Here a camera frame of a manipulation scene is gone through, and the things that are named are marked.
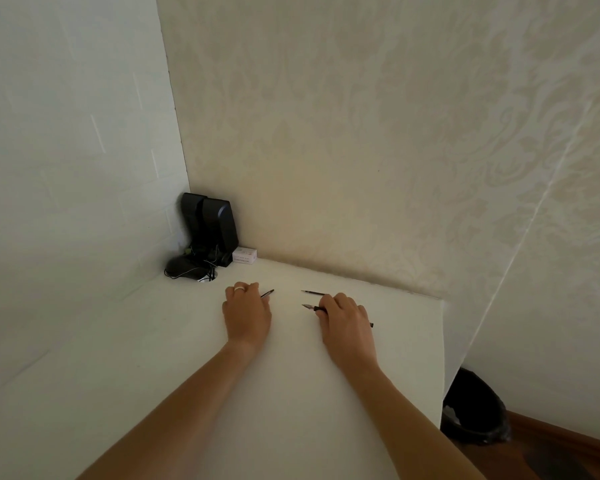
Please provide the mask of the person's right hand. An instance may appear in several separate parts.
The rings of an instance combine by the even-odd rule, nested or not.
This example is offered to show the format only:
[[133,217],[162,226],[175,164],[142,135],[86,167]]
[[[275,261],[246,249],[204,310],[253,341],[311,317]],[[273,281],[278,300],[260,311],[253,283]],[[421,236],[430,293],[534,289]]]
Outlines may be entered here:
[[346,376],[377,368],[372,326],[361,319],[329,319],[328,330],[321,327],[322,341],[329,357]]

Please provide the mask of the person's left hand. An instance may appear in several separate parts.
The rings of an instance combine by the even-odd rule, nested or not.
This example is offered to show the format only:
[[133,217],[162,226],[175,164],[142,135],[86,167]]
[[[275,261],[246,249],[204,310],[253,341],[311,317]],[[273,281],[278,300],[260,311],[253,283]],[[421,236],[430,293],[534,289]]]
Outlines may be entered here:
[[263,305],[224,306],[223,316],[228,341],[259,351],[269,334],[272,313],[270,297],[264,298]]

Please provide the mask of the black fountain pen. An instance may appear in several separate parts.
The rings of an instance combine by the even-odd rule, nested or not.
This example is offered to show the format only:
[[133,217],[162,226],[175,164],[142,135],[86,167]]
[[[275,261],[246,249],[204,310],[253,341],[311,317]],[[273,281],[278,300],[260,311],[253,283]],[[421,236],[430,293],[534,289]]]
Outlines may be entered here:
[[[312,306],[312,305],[307,305],[307,304],[303,304],[303,307],[309,309],[312,312],[321,312],[324,315],[328,315],[329,309],[323,307],[323,306]],[[361,314],[361,316],[365,317],[368,319],[368,313],[366,312],[366,310],[364,309],[364,307],[360,307],[360,306],[355,306],[354,307],[354,311],[355,312],[359,312],[359,314]],[[321,327],[325,330],[328,330],[329,325],[330,325],[330,320],[329,319],[325,319],[324,320],[325,324],[321,325]]]

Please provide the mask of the person's right forearm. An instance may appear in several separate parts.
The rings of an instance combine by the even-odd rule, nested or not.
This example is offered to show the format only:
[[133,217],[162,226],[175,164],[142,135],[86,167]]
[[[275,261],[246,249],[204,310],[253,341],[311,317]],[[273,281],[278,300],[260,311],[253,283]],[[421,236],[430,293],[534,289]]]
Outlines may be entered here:
[[486,480],[375,362],[340,365],[380,435],[400,480]]

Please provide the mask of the person's left forearm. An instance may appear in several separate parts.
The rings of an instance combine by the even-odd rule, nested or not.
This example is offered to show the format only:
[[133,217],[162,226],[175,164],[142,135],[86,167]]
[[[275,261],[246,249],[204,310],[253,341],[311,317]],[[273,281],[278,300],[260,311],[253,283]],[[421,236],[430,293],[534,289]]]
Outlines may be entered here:
[[227,343],[76,480],[186,480],[219,412],[262,345]]

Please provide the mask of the black computer mouse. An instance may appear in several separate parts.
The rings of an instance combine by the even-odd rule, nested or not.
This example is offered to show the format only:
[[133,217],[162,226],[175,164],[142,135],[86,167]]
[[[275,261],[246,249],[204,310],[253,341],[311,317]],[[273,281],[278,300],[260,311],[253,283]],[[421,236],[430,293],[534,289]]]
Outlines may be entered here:
[[209,278],[211,267],[206,261],[200,262],[186,255],[168,260],[164,274],[170,279],[187,278],[200,282]]

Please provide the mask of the black waste bin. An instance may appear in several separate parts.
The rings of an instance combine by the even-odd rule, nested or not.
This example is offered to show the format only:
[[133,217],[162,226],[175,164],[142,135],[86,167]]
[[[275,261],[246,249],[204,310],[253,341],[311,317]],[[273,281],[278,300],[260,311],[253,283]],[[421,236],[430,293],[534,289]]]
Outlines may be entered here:
[[461,444],[507,443],[512,428],[496,393],[476,373],[460,368],[443,400],[441,432]]

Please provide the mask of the brown wooden baseboard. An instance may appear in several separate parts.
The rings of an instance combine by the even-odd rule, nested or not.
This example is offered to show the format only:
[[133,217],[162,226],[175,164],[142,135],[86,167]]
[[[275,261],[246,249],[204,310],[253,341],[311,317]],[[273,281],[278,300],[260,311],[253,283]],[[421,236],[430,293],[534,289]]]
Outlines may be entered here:
[[511,427],[515,431],[533,435],[561,447],[600,460],[600,440],[547,422],[526,417],[512,411],[507,412]]

